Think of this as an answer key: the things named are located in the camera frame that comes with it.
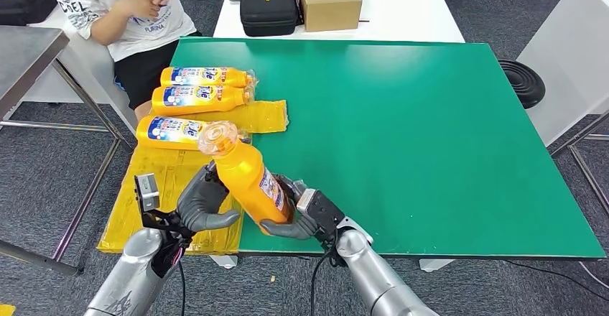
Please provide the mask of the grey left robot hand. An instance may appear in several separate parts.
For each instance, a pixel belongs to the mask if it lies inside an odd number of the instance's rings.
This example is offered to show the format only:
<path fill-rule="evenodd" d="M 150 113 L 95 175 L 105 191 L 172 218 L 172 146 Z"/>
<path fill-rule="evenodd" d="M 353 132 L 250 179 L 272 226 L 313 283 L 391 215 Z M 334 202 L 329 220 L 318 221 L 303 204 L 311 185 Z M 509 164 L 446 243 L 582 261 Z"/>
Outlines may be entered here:
<path fill-rule="evenodd" d="M 240 219 L 237 210 L 220 213 L 229 190 L 218 176 L 215 162 L 211 160 L 189 181 L 177 201 L 177 213 L 188 230 L 202 232 L 228 228 Z"/>

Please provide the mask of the person's right hand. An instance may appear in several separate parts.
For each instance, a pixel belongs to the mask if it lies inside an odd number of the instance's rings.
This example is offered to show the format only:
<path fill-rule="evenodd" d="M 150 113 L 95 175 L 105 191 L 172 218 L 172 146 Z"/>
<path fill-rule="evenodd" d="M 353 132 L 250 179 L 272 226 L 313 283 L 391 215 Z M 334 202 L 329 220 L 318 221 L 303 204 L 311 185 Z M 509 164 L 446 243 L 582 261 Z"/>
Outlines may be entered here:
<path fill-rule="evenodd" d="M 159 7 L 150 0 L 119 0 L 117 5 L 127 17 L 154 19 L 159 14 Z"/>

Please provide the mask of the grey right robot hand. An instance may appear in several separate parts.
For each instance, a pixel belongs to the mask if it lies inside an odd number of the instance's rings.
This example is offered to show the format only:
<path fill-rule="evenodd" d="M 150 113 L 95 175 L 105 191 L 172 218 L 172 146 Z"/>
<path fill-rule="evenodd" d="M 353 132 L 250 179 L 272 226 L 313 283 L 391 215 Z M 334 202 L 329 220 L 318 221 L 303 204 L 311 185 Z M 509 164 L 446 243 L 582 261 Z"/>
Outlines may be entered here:
<path fill-rule="evenodd" d="M 293 181 L 281 174 L 274 174 L 275 179 L 287 196 L 291 205 L 296 206 L 303 193 L 307 189 L 302 180 Z M 314 236 L 317 232 L 317 224 L 308 215 L 299 215 L 292 223 L 275 223 L 272 220 L 264 219 L 259 225 L 271 236 L 294 238 L 306 240 Z"/>

